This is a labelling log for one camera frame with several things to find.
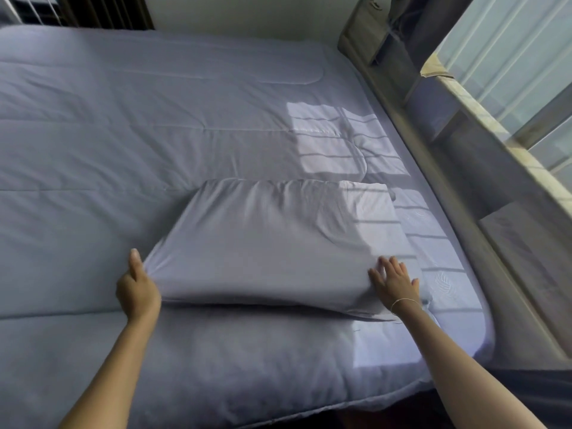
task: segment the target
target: pillowcase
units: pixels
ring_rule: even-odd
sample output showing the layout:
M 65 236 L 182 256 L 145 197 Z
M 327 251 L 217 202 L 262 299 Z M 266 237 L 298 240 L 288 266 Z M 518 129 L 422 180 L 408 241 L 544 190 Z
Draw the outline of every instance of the pillowcase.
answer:
M 395 320 L 367 275 L 380 255 L 422 279 L 385 185 L 226 179 L 198 189 L 145 267 L 165 302 L 307 305 Z

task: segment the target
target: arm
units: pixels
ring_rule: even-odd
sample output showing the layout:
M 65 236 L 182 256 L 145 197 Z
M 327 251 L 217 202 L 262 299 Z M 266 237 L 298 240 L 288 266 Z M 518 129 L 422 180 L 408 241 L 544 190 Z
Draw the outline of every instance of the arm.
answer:
M 419 304 L 419 280 L 391 257 L 368 271 L 382 303 L 401 318 L 429 367 L 435 388 L 455 427 L 540 429 L 545 426 L 509 390 L 469 357 Z
M 129 273 L 117 282 L 116 295 L 127 315 L 127 325 L 60 429 L 127 427 L 147 342 L 161 309 L 161 295 L 145 273 L 137 250 L 129 255 Z

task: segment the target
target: person's right hand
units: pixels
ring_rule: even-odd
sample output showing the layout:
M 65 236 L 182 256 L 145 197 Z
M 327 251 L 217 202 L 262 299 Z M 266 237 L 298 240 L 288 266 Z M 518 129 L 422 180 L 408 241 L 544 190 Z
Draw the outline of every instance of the person's right hand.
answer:
M 385 270 L 385 279 L 383 278 L 383 270 Z M 420 307 L 419 279 L 411 280 L 405 264 L 397 262 L 395 256 L 391 256 L 389 260 L 380 257 L 377 260 L 377 268 L 369 269 L 368 274 L 383 305 L 388 310 L 393 307 L 393 312 L 397 316 L 400 316 L 399 313 L 408 305 L 415 304 L 417 308 Z
M 136 249 L 129 253 L 129 271 L 117 282 L 116 296 L 128 322 L 145 320 L 154 326 L 161 310 L 161 294 Z

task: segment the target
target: brown curtain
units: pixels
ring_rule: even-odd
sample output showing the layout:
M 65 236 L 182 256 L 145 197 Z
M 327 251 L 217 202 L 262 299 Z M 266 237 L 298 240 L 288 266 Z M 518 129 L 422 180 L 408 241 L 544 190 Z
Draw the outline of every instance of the brown curtain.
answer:
M 145 0 L 57 0 L 74 27 L 153 29 Z
M 421 69 L 473 0 L 391 0 L 388 22 Z

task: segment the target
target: thin bracelet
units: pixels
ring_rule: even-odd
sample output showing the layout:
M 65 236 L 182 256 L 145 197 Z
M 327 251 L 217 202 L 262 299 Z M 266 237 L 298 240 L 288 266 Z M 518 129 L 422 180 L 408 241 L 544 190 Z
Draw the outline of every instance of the thin bracelet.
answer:
M 398 299 L 398 300 L 395 300 L 394 303 L 391 304 L 390 312 L 391 312 L 392 315 L 397 316 L 397 315 L 393 312 L 393 306 L 394 306 L 395 304 L 397 304 L 398 302 L 404 301 L 404 300 L 413 301 L 414 303 L 419 304 L 419 307 L 423 308 L 423 306 L 419 303 L 419 301 L 412 300 L 411 298 L 400 298 L 400 299 Z

